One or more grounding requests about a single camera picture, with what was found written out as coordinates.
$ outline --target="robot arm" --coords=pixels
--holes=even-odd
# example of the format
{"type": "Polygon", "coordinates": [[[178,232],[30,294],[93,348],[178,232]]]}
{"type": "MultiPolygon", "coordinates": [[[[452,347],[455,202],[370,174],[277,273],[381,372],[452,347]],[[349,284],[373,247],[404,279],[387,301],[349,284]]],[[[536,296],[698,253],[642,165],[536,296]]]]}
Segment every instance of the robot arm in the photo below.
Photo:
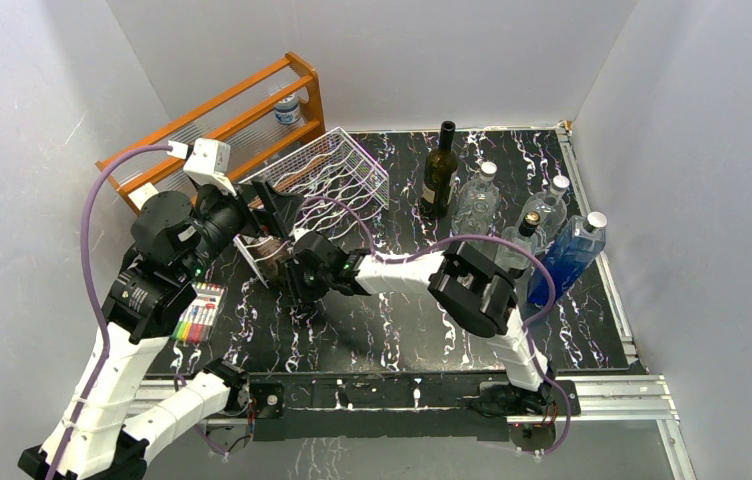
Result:
{"type": "MultiPolygon", "coordinates": [[[[407,256],[377,258],[366,250],[347,253],[316,232],[297,235],[286,275],[299,302],[313,302],[330,289],[345,295],[430,294],[460,327],[485,338],[513,386],[539,391],[543,378],[532,361],[513,281],[469,244],[456,242],[406,261],[407,256]]],[[[537,349],[535,357],[546,370],[547,358],[537,349]]]]}
{"type": "Polygon", "coordinates": [[[233,186],[221,174],[229,148],[204,139],[192,152],[174,145],[172,153],[189,157],[185,171],[200,185],[195,205],[177,191],[159,193],[143,204],[131,227],[135,244],[124,255],[102,306],[110,354],[97,371],[104,343],[97,335],[61,422],[42,445],[20,457],[18,466],[32,478],[46,478],[50,466],[58,479],[141,478],[146,464],[192,425],[221,410],[237,413],[248,401],[241,395],[248,388],[246,374],[217,360],[171,398],[126,419],[150,364],[196,298],[191,281],[205,273],[236,234],[287,237],[293,228],[302,197],[276,192],[261,180],[233,186]],[[82,400],[93,375],[96,383],[82,400]]]}

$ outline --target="tabletop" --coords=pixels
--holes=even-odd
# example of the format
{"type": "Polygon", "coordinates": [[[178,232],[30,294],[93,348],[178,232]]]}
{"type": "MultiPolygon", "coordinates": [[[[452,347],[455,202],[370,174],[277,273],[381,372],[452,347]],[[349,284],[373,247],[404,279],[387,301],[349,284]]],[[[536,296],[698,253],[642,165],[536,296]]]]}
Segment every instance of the tabletop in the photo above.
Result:
{"type": "MultiPolygon", "coordinates": [[[[449,218],[422,219],[416,207],[422,163],[438,132],[351,135],[389,174],[390,207],[371,224],[379,250],[412,253],[449,236],[449,218]]],[[[458,132],[454,148],[462,182],[479,162],[497,164],[494,183],[501,200],[495,235],[517,222],[529,196],[553,176],[568,175],[554,130],[458,132]]],[[[565,199],[568,216],[580,213],[572,192],[565,199]]],[[[431,297],[330,292],[313,308],[297,309],[283,292],[265,287],[234,248],[215,262],[206,281],[228,289],[208,343],[171,341],[153,362],[150,376],[192,374],[221,356],[251,373],[503,368],[483,339],[458,328],[431,297]]],[[[596,265],[559,300],[546,322],[533,325],[532,333],[554,368],[628,366],[596,265]]]]}

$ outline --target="small jar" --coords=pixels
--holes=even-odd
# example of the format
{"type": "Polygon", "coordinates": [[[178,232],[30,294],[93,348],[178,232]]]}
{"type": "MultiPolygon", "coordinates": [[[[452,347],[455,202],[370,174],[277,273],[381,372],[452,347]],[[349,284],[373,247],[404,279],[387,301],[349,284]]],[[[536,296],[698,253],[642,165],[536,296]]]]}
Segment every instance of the small jar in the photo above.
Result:
{"type": "Polygon", "coordinates": [[[299,111],[299,97],[296,94],[285,97],[273,107],[276,120],[282,125],[293,125],[299,121],[302,114],[299,111]]]}

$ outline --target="clear glass bottle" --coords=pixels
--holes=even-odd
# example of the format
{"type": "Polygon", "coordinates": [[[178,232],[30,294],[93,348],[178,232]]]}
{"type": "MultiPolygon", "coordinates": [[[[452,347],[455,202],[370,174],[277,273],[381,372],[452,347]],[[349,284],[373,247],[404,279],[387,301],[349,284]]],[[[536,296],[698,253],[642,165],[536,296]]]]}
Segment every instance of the clear glass bottle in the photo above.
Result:
{"type": "MultiPolygon", "coordinates": [[[[523,217],[520,225],[507,227],[503,230],[502,238],[525,248],[531,255],[535,255],[535,250],[538,248],[538,237],[534,234],[540,223],[541,215],[538,212],[529,212],[523,217]]],[[[494,263],[509,272],[514,278],[520,278],[530,262],[523,255],[500,245],[497,248],[494,263]]]]}
{"type": "MultiPolygon", "coordinates": [[[[479,171],[461,187],[452,221],[454,235],[488,234],[500,203],[500,189],[494,185],[496,173],[494,162],[482,162],[479,171]]],[[[481,244],[471,242],[477,249],[481,244]]]]}
{"type": "Polygon", "coordinates": [[[568,188],[570,188],[570,180],[564,175],[556,175],[547,190],[532,195],[523,205],[520,218],[525,218],[529,212],[538,212],[541,215],[541,224],[535,229],[539,250],[546,248],[547,244],[555,238],[567,218],[564,194],[568,188]]]}
{"type": "MultiPolygon", "coordinates": [[[[556,285],[556,300],[566,292],[606,246],[606,216],[591,212],[588,217],[574,215],[567,222],[547,256],[544,266],[556,285]]],[[[549,289],[537,269],[529,280],[528,299],[537,305],[547,303],[549,289]]]]}

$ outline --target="wooden shelf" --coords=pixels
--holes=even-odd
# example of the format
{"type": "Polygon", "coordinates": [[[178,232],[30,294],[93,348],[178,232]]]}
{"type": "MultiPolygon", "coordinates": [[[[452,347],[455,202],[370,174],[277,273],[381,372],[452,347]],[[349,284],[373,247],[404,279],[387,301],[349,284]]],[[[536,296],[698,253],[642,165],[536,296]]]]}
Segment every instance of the wooden shelf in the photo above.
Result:
{"type": "MultiPolygon", "coordinates": [[[[208,100],[197,108],[191,110],[187,114],[181,116],[179,119],[169,123],[168,125],[156,130],[155,132],[147,135],[143,139],[135,142],[130,147],[117,153],[111,158],[97,162],[96,165],[100,170],[103,170],[111,162],[114,161],[120,154],[126,150],[140,147],[143,145],[151,145],[159,143],[171,138],[180,129],[188,126],[194,122],[202,122],[206,116],[214,111],[214,109],[236,98],[238,95],[247,92],[249,89],[255,87],[260,82],[267,80],[274,74],[282,71],[285,68],[290,68],[297,75],[297,80],[285,85],[283,88],[278,89],[273,94],[266,96],[258,103],[246,108],[236,116],[233,116],[229,120],[215,125],[213,130],[208,133],[204,133],[201,136],[203,138],[213,138],[215,140],[226,141],[238,132],[243,131],[250,125],[253,125],[259,119],[265,117],[273,111],[273,107],[284,99],[285,97],[295,94],[301,89],[305,89],[308,92],[308,100],[300,98],[300,110],[302,112],[305,124],[287,133],[279,138],[275,139],[275,142],[268,144],[261,150],[259,154],[253,158],[248,159],[246,162],[240,165],[233,166],[233,169],[227,174],[232,180],[237,180],[243,177],[255,166],[261,164],[273,155],[282,151],[285,147],[291,145],[294,142],[308,143],[315,138],[326,133],[326,124],[323,118],[323,103],[320,96],[320,86],[317,78],[317,71],[308,62],[303,60],[299,55],[288,52],[284,58],[268,65],[266,68],[243,80],[242,82],[233,85],[231,88],[220,93],[214,98],[208,100]]],[[[165,160],[159,162],[157,165],[141,172],[140,175],[134,176],[124,183],[120,183],[112,175],[109,178],[109,182],[117,190],[117,193],[123,197],[126,203],[135,211],[138,211],[137,206],[129,199],[129,194],[141,188],[147,183],[156,184],[171,175],[176,174],[185,161],[182,159],[167,157],[165,160]]]]}

